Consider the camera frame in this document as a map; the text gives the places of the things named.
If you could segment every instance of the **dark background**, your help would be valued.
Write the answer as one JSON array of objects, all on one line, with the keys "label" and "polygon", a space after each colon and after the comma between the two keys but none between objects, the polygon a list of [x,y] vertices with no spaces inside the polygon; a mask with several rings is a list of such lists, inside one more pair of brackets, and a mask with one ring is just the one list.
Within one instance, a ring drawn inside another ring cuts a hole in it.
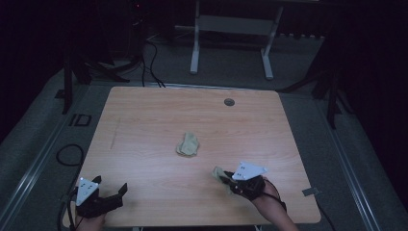
[{"label": "dark background", "polygon": [[[119,16],[117,25],[122,27],[116,28],[122,31],[117,35],[127,39],[123,26],[127,24],[123,22],[135,18],[124,16],[129,13],[126,1],[115,9],[116,13],[107,15],[112,2],[0,2],[0,141],[21,119],[49,78],[61,70],[63,51],[70,42],[97,61],[108,62],[114,50],[123,49],[120,42],[112,40],[104,22]],[[135,14],[146,15],[145,22],[171,40],[174,25],[193,25],[194,2],[140,1],[142,8]],[[202,11],[251,16],[246,14],[245,1],[212,2],[212,7],[210,4],[209,9]],[[221,8],[220,3],[234,7]],[[280,36],[294,34],[296,38],[326,37],[322,46],[325,48],[315,58],[313,70],[332,68],[330,62],[342,69],[341,88],[407,208],[407,4],[397,0],[352,1],[352,6],[345,6],[345,1],[323,3],[328,5],[285,3],[278,32]],[[269,6],[268,1],[259,1],[254,6],[259,8],[257,16],[273,18],[266,5]]]}]

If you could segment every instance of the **table top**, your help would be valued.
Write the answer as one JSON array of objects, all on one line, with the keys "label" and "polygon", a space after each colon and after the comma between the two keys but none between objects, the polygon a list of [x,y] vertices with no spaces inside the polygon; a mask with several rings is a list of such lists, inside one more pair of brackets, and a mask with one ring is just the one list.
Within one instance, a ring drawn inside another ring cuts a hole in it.
[{"label": "table top", "polygon": [[[175,151],[186,132],[199,141],[194,157]],[[128,183],[107,226],[268,223],[212,176],[214,167],[235,171],[240,161],[268,168],[294,222],[320,220],[315,198],[302,193],[311,186],[275,91],[112,88],[80,176],[101,175],[103,197]]]}]

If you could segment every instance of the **small round object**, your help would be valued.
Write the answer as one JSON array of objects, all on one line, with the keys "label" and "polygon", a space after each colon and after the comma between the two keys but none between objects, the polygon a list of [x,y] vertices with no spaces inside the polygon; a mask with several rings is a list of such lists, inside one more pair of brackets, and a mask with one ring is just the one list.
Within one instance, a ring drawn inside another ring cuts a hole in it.
[{"label": "small round object", "polygon": [[234,106],[235,105],[235,101],[232,98],[226,98],[224,100],[224,104],[228,107]]}]

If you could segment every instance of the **hand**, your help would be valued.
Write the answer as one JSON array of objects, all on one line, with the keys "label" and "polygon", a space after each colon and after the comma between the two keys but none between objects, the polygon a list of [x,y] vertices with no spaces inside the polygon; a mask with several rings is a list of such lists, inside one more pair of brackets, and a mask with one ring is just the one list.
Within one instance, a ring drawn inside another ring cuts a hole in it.
[{"label": "hand", "polygon": [[[279,198],[279,193],[276,188],[268,181],[264,176],[265,188],[264,193],[274,195]],[[251,201],[255,207],[258,209],[259,213],[271,223],[275,224],[281,231],[297,231],[296,225],[293,223],[291,218],[289,218],[283,206],[275,199],[261,195],[256,199]]]},{"label": "hand", "polygon": [[96,218],[82,218],[80,216],[76,216],[76,231],[101,231],[103,224],[105,223],[105,216],[106,214]]}]

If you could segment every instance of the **wooden table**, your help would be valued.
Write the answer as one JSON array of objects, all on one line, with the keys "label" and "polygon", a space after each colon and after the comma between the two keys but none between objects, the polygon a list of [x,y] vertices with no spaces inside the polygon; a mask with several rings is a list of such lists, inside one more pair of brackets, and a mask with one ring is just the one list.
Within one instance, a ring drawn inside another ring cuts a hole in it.
[{"label": "wooden table", "polygon": [[[175,151],[186,132],[200,143],[195,157]],[[274,91],[115,87],[80,176],[101,175],[101,196],[128,183],[124,206],[108,213],[107,226],[268,223],[212,176],[215,166],[235,171],[240,161],[269,169],[264,175],[294,222],[320,220],[314,197],[302,193],[311,186]]]}]

